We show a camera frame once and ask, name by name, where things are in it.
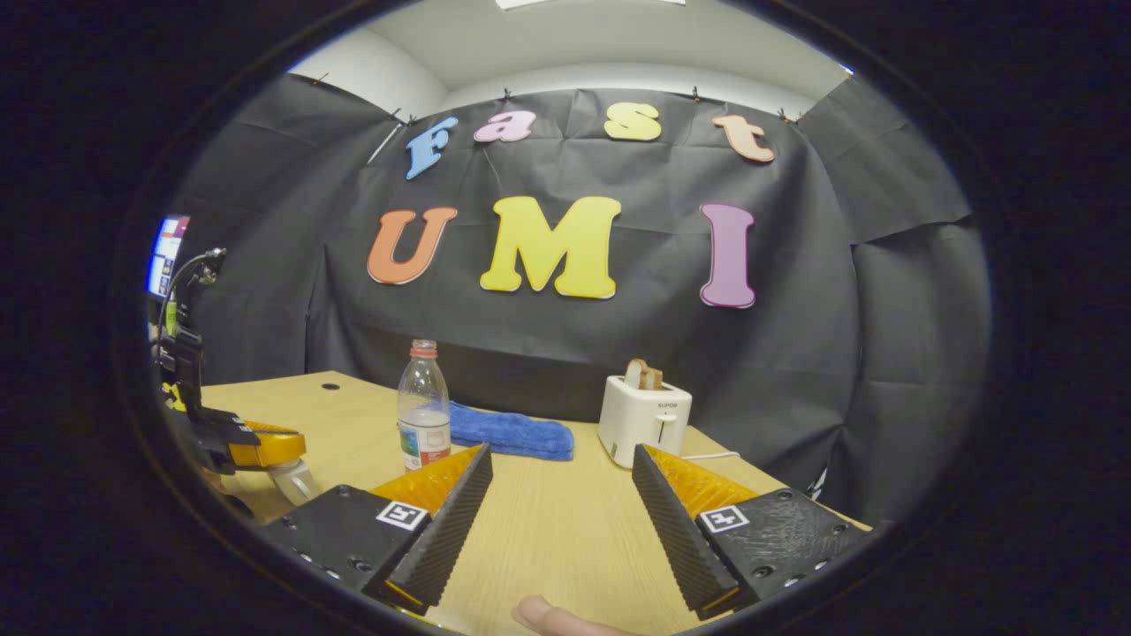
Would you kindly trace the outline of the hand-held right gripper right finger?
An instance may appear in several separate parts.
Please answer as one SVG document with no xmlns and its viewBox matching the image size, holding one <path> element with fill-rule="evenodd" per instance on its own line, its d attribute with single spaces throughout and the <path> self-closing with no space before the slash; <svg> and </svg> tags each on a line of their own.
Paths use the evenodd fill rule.
<svg viewBox="0 0 1131 636">
<path fill-rule="evenodd" d="M 814 579 L 869 535 L 795 488 L 756 495 L 650 444 L 634 447 L 633 483 L 700 620 Z"/>
</svg>

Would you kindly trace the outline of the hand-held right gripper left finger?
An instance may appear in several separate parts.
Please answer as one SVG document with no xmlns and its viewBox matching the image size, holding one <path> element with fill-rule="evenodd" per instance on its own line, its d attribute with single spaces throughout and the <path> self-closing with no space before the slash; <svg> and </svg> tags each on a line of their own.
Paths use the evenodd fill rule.
<svg viewBox="0 0 1131 636">
<path fill-rule="evenodd" d="M 487 442 L 383 485 L 336 485 L 265 526 L 340 587 L 424 616 L 440 603 L 493 480 Z"/>
</svg>

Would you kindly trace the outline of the white ceramic teacup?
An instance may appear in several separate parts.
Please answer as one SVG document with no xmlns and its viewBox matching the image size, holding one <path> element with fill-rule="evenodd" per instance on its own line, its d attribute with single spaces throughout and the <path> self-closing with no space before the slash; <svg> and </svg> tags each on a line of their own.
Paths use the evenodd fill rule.
<svg viewBox="0 0 1131 636">
<path fill-rule="evenodd" d="M 323 488 L 316 483 L 314 475 L 308 469 L 307 459 L 296 458 L 274 464 L 267 467 L 267 475 L 287 502 L 294 506 L 311 502 L 323 493 Z"/>
</svg>

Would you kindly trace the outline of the clear plastic water bottle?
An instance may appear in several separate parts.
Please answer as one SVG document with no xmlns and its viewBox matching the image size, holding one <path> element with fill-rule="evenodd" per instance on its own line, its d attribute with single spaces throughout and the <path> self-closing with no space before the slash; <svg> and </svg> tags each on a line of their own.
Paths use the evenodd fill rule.
<svg viewBox="0 0 1131 636">
<path fill-rule="evenodd" d="M 399 380 L 399 444 L 407 472 L 431 466 L 450 454 L 450 401 L 439 367 L 435 341 L 414 340 Z"/>
</svg>

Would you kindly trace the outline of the computer monitor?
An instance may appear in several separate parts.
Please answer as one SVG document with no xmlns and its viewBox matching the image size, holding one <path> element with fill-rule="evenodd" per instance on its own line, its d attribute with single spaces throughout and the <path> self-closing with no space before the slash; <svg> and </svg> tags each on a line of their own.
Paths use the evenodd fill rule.
<svg viewBox="0 0 1131 636">
<path fill-rule="evenodd" d="M 190 221 L 190 215 L 166 215 L 162 222 L 153 244 L 147 275 L 147 293 L 150 296 L 164 298 L 167 293 L 175 274 L 178 251 Z"/>
</svg>

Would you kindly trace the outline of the white toaster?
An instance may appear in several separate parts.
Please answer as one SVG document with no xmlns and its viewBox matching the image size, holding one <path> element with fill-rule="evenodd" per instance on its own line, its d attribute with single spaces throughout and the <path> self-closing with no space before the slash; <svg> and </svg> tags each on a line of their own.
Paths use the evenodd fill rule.
<svg viewBox="0 0 1131 636">
<path fill-rule="evenodd" d="M 633 467 L 634 447 L 640 442 L 681 454 L 693 403 L 694 396 L 670 383 L 663 383 L 659 390 L 644 390 L 610 375 L 597 432 L 611 462 L 621 469 Z"/>
</svg>

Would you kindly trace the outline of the blue towel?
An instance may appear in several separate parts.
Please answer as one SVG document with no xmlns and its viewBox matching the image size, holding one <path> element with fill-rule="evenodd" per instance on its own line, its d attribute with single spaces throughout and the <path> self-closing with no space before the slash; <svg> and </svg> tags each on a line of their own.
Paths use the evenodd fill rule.
<svg viewBox="0 0 1131 636">
<path fill-rule="evenodd" d="M 460 446 L 487 444 L 493 452 L 538 459 L 573 459 L 573 431 L 558 421 L 497 413 L 450 403 L 450 435 Z"/>
</svg>

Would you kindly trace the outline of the black backdrop cloth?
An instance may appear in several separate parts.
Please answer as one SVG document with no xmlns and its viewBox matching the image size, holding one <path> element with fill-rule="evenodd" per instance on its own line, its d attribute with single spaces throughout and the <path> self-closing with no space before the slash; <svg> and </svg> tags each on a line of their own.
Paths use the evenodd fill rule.
<svg viewBox="0 0 1131 636">
<path fill-rule="evenodd" d="M 848 78 L 798 124 L 663 92 L 550 91 L 450 112 L 439 162 L 354 95 L 287 76 L 170 201 L 202 380 L 334 370 L 392 386 L 439 342 L 454 398 L 594 421 L 632 358 L 690 422 L 865 523 L 908 512 L 968 431 L 992 340 L 979 230 L 946 162 Z"/>
</svg>

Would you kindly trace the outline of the ceiling light panel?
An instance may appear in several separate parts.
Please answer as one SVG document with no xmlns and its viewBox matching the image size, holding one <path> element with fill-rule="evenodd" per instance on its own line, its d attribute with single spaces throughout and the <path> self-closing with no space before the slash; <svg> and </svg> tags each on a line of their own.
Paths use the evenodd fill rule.
<svg viewBox="0 0 1131 636">
<path fill-rule="evenodd" d="M 513 11 L 513 9 L 525 7 L 525 5 L 542 5 L 552 3 L 554 0 L 494 0 L 494 3 L 502 9 L 502 11 Z M 687 0 L 656 0 L 658 3 L 668 5 L 687 5 Z"/>
</svg>

